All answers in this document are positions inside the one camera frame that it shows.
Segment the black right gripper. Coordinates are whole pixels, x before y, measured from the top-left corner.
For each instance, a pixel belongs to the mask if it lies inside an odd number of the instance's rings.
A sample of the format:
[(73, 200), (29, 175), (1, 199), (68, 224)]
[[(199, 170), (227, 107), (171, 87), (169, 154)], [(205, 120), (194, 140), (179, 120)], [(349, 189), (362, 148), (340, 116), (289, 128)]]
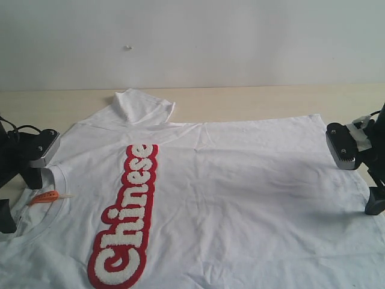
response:
[(381, 110), (354, 121), (362, 139), (357, 143), (355, 169), (365, 164), (376, 187), (369, 188), (365, 214), (379, 215), (384, 211), (384, 106)]

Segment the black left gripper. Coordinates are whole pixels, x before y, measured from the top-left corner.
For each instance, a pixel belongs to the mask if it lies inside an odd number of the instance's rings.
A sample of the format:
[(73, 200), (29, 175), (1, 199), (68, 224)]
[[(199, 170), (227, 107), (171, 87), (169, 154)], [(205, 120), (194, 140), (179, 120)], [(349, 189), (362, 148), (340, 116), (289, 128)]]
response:
[[(8, 184), (15, 176), (20, 175), (30, 189), (41, 189), (43, 186), (42, 169), (30, 167), (25, 152), (37, 134), (22, 132), (20, 129), (31, 128), (41, 132), (35, 126), (15, 124), (1, 117), (1, 188)], [(0, 232), (15, 233), (16, 223), (10, 211), (10, 200), (0, 201)]]

